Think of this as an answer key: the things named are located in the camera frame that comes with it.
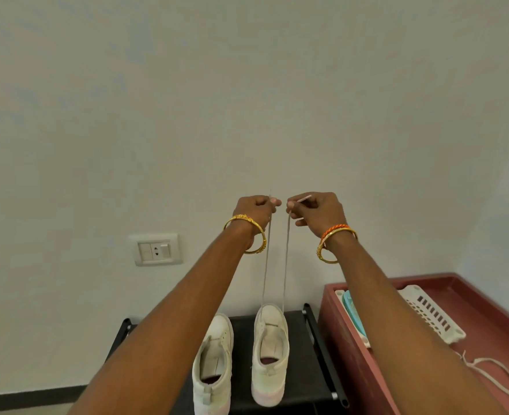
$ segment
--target person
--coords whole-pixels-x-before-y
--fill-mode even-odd
[[[307,201],[297,202],[307,195],[311,195]],[[268,196],[243,197],[233,215],[250,216],[265,228],[280,205],[280,200]],[[333,193],[293,196],[286,211],[297,226],[307,226],[317,237],[330,227],[346,224],[342,205]],[[69,415],[168,414],[237,265],[258,233],[248,221],[233,220],[116,349]],[[351,233],[334,234],[327,249],[341,265],[379,368],[403,415],[506,414],[401,298]]]

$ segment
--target person's right arm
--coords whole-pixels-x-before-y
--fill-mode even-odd
[[[296,202],[312,195],[303,203]],[[297,226],[321,237],[346,224],[333,193],[289,198],[287,211]],[[447,344],[403,300],[395,287],[348,231],[331,236],[326,246],[341,265],[364,330],[385,382],[403,415],[507,415]]]

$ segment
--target person's left hand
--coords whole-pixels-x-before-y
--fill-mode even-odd
[[[260,224],[262,229],[265,230],[270,222],[272,213],[276,212],[276,207],[279,207],[281,204],[282,202],[278,198],[270,198],[266,195],[244,196],[237,201],[233,215],[245,214]],[[254,237],[260,234],[260,230],[246,220],[237,219],[233,220],[230,224],[230,226],[244,227],[247,227],[247,225],[250,227],[250,248],[255,241]]]

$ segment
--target shoe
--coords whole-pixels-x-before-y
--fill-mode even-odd
[[[193,362],[195,415],[227,415],[231,398],[233,328],[226,315],[217,313]]]
[[[283,312],[275,304],[264,304],[254,321],[251,394],[256,403],[272,407],[283,398],[289,360],[289,334]]]

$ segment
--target white plastic basket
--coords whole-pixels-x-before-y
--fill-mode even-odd
[[[341,303],[341,308],[350,319],[351,317],[342,302],[342,296],[344,293],[344,290],[337,290],[335,292],[339,303]],[[458,342],[466,337],[466,332],[464,332],[455,323],[455,321],[453,321],[452,318],[419,286],[406,286],[402,290],[398,290],[398,293],[447,344]],[[366,348],[370,348],[368,338],[362,335],[358,329],[357,332]]]

